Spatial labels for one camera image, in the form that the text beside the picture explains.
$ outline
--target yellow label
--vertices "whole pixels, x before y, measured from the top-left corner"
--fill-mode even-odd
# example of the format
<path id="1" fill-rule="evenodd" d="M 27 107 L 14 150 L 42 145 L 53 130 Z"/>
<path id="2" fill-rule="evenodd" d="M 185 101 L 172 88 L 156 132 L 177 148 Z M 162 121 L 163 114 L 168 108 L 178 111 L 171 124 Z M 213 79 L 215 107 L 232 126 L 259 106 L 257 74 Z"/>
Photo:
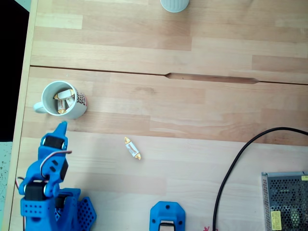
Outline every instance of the yellow label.
<path id="1" fill-rule="evenodd" d="M 282 230 L 280 211 L 271 211 L 271 229 Z"/>

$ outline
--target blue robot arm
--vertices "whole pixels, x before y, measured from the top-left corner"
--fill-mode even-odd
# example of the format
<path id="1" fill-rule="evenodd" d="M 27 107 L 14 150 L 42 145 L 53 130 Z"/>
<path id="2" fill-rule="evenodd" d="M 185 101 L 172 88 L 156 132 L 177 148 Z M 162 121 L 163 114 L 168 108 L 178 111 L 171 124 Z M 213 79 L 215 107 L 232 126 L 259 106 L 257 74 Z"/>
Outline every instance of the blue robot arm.
<path id="1" fill-rule="evenodd" d="M 38 160 L 26 173 L 18 192 L 21 215 L 26 217 L 26 231 L 89 231 L 96 213 L 88 197 L 78 201 L 80 189 L 60 189 L 68 163 L 66 154 L 67 123 L 62 122 L 53 133 L 47 133 L 38 149 Z"/>

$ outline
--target white cup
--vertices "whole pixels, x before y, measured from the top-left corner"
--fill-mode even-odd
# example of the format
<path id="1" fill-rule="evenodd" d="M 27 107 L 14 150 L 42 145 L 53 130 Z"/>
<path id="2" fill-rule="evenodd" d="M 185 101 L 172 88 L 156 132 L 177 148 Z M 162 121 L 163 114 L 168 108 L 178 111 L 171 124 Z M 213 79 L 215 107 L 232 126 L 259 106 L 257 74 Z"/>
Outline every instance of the white cup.
<path id="1" fill-rule="evenodd" d="M 178 13 L 188 6 L 189 0 L 160 0 L 160 3 L 165 10 L 171 13 Z"/>
<path id="2" fill-rule="evenodd" d="M 54 99 L 54 96 L 64 90 L 73 89 L 75 93 L 75 101 L 65 113 L 58 113 L 58 100 Z M 66 119 L 77 119 L 82 116 L 88 107 L 86 96 L 78 92 L 71 84 L 65 81 L 54 81 L 45 87 L 41 102 L 36 103 L 33 109 L 37 113 L 49 113 L 55 116 L 61 116 Z"/>

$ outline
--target candy wrapper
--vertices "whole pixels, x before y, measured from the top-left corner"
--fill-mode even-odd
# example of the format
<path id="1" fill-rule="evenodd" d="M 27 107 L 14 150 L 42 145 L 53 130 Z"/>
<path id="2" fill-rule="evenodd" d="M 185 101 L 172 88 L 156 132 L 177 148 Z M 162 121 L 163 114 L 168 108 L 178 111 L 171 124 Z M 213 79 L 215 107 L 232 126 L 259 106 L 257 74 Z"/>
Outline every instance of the candy wrapper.
<path id="1" fill-rule="evenodd" d="M 133 157 L 138 158 L 139 160 L 141 159 L 140 152 L 135 147 L 133 142 L 127 137 L 125 137 L 125 146 L 127 147 L 127 149 L 129 150 L 129 152 L 132 154 Z"/>
<path id="2" fill-rule="evenodd" d="M 72 97 L 73 95 L 75 95 L 74 90 L 73 89 L 69 89 L 69 90 L 65 90 L 65 91 L 57 93 L 54 96 L 54 99 L 55 100 L 66 100 L 67 98 Z"/>
<path id="3" fill-rule="evenodd" d="M 59 114 L 63 114 L 66 112 L 66 109 L 65 109 L 65 102 L 62 101 L 62 100 L 58 100 L 58 113 Z"/>
<path id="4" fill-rule="evenodd" d="M 74 104 L 75 99 L 74 99 L 74 97 L 72 96 L 72 97 L 67 98 L 65 101 L 66 101 L 68 107 L 70 107 L 70 106 L 72 106 L 72 105 Z"/>

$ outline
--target black cable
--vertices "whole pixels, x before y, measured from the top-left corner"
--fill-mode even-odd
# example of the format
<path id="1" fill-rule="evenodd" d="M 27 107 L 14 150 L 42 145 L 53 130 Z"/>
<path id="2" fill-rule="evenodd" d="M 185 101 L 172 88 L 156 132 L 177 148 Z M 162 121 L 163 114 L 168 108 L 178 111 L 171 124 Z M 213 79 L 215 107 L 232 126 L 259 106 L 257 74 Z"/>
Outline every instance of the black cable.
<path id="1" fill-rule="evenodd" d="M 302 130 L 299 130 L 299 129 L 295 129 L 295 128 L 287 128 L 287 127 L 278 127 L 278 128 L 271 128 L 269 130 L 266 130 L 266 131 L 263 131 L 262 133 L 256 135 L 254 138 L 252 138 L 250 141 L 248 141 L 244 147 L 240 150 L 240 152 L 237 154 L 235 160 L 233 161 L 233 163 L 231 164 L 231 167 L 229 168 L 225 178 L 223 179 L 222 183 L 221 183 L 221 186 L 220 186 L 220 189 L 218 191 L 218 194 L 217 194 L 217 198 L 216 198 L 216 202 L 215 202 L 215 207 L 214 207 L 214 214 L 213 214 L 213 230 L 215 231 L 216 230 L 216 217 L 217 217 L 217 211 L 218 211 L 218 205 L 219 205 L 219 201 L 220 201 L 220 198 L 221 198 L 221 194 L 222 194 L 222 190 L 223 188 L 225 187 L 225 184 L 227 182 L 227 179 L 229 178 L 236 162 L 238 161 L 238 159 L 240 158 L 241 154 L 243 153 L 243 151 L 252 143 L 254 142 L 256 139 L 260 138 L 261 136 L 265 135 L 265 134 L 268 134 L 272 131 L 279 131 L 279 130 L 286 130 L 286 131 L 294 131 L 294 132 L 298 132 L 298 133 L 301 133 L 301 134 L 304 134 L 306 136 L 308 136 L 308 132 L 306 131 L 302 131 Z"/>

